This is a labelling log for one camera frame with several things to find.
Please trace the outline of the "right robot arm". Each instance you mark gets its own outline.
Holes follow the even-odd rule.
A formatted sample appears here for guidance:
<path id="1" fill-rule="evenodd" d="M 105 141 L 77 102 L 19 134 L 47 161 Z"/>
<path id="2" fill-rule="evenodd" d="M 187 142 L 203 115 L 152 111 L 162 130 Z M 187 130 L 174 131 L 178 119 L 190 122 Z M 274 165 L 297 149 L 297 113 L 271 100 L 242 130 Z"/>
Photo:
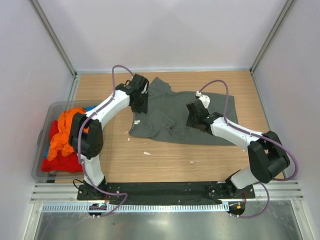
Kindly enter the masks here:
<path id="1" fill-rule="evenodd" d="M 255 183 L 269 183 L 290 166 L 287 152 L 275 132 L 252 131 L 220 113 L 209 113 L 199 98 L 187 103 L 186 107 L 189 112 L 186 122 L 188 127 L 223 138 L 248 154 L 248 167 L 225 180 L 225 192 L 229 197 L 237 198 L 246 187 Z"/>

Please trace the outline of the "grey t shirt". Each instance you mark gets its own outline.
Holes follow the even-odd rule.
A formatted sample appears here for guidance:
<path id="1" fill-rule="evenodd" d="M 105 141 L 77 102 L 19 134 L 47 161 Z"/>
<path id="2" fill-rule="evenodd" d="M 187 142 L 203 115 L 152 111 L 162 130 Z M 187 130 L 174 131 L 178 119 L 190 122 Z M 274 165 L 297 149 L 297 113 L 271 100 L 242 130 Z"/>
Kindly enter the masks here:
<path id="1" fill-rule="evenodd" d="M 228 140 L 187 126 L 186 104 L 194 99 L 194 92 L 174 92 L 156 77 L 149 84 L 147 113 L 134 113 L 130 136 L 175 144 L 232 146 Z"/>

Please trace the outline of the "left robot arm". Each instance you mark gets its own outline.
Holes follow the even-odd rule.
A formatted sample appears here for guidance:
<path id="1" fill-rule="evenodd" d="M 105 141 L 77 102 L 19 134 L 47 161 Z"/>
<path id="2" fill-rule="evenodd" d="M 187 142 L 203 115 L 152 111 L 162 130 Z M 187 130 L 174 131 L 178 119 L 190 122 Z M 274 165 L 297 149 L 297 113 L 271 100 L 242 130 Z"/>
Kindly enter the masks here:
<path id="1" fill-rule="evenodd" d="M 115 85 L 111 95 L 86 113 L 76 113 L 71 122 L 69 145 L 77 154 L 84 184 L 93 199 L 101 200 L 106 194 L 106 178 L 100 164 L 104 146 L 103 129 L 120 111 L 130 107 L 134 113 L 147 113 L 149 80 L 134 74 L 125 83 Z"/>

